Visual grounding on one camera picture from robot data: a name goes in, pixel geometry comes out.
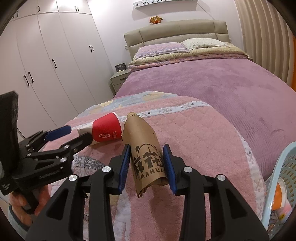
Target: brown paper bag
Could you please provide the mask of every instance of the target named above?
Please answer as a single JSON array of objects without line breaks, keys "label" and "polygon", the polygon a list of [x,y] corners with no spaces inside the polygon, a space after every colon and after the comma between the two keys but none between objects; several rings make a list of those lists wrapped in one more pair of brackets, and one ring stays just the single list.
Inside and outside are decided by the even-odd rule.
[{"label": "brown paper bag", "polygon": [[155,131],[131,112],[123,129],[122,141],[131,146],[131,167],[138,197],[151,185],[167,185],[163,153]]}]

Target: blue gripper pad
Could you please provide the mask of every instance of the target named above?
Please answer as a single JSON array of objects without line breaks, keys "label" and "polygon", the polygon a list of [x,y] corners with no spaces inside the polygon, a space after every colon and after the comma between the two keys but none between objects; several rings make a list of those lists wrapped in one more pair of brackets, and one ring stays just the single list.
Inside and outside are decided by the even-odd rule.
[{"label": "blue gripper pad", "polygon": [[125,153],[122,154],[121,157],[122,156],[123,156],[123,161],[122,161],[121,169],[119,172],[119,182],[118,182],[118,191],[120,193],[122,193],[122,191],[124,190],[124,187],[126,185],[126,177],[128,175],[128,166],[129,166],[129,162],[131,159],[131,146],[130,145],[127,146]]},{"label": "blue gripper pad", "polygon": [[163,161],[165,164],[165,169],[168,176],[168,181],[170,184],[170,189],[173,191],[173,194],[177,193],[177,183],[176,183],[176,174],[172,164],[172,152],[168,144],[163,147]]},{"label": "blue gripper pad", "polygon": [[54,141],[56,139],[59,139],[65,135],[68,135],[71,133],[71,126],[63,126],[58,129],[55,129],[47,134],[45,137],[45,140],[47,141]]}]

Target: printed logo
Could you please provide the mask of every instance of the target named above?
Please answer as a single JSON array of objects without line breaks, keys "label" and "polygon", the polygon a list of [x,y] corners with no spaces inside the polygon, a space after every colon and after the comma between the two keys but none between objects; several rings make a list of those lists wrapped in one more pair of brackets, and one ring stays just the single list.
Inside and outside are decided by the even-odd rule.
[{"label": "printed logo", "polygon": [[108,137],[110,137],[111,135],[109,135],[109,134],[100,134],[99,135],[99,137],[101,137],[101,138],[108,138]]}]

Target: stuffed toy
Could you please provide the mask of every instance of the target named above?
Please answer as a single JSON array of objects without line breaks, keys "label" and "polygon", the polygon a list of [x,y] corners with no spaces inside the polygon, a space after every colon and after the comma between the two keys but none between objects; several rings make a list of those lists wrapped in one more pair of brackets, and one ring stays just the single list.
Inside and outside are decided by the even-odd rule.
[{"label": "stuffed toy", "polygon": [[150,23],[153,23],[153,24],[161,23],[161,21],[162,21],[162,18],[157,15],[155,17],[150,18]]}]

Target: wardrobe door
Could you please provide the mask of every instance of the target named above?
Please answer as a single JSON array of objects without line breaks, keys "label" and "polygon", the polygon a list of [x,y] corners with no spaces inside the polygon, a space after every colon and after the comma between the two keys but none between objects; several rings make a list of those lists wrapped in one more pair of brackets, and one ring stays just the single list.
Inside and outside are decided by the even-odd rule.
[{"label": "wardrobe door", "polygon": [[57,12],[56,0],[38,0],[37,13]]},{"label": "wardrobe door", "polygon": [[59,13],[41,14],[38,20],[52,67],[74,107],[81,113],[96,102],[73,57]]},{"label": "wardrobe door", "polygon": [[91,14],[87,0],[57,0],[59,12],[79,12]]},{"label": "wardrobe door", "polygon": [[78,7],[77,12],[91,14],[87,0],[78,0],[77,7]]},{"label": "wardrobe door", "polygon": [[20,56],[28,80],[54,123],[61,127],[78,113],[69,100],[46,52],[37,15],[14,21]]},{"label": "wardrobe door", "polygon": [[28,0],[15,13],[15,19],[36,14],[38,12],[37,0]]},{"label": "wardrobe door", "polygon": [[92,55],[96,59],[97,71],[99,72],[99,76],[96,80],[100,86],[99,95],[104,100],[112,99],[113,94],[108,85],[108,81],[114,73],[94,23],[93,17],[92,15],[80,14],[79,18],[83,26],[83,31],[93,50]]},{"label": "wardrobe door", "polygon": [[80,21],[80,14],[64,12],[59,14],[74,58],[95,101],[100,104],[111,99],[112,96],[111,98],[105,96],[105,92],[108,93],[110,88],[106,89],[100,85],[99,80],[102,73],[98,69],[90,43],[85,36],[83,30],[85,26]]},{"label": "wardrobe door", "polygon": [[54,130],[57,126],[29,83],[17,48],[15,23],[10,22],[0,37],[0,94],[9,91],[18,93],[17,127],[24,137],[29,137],[41,130]]}]

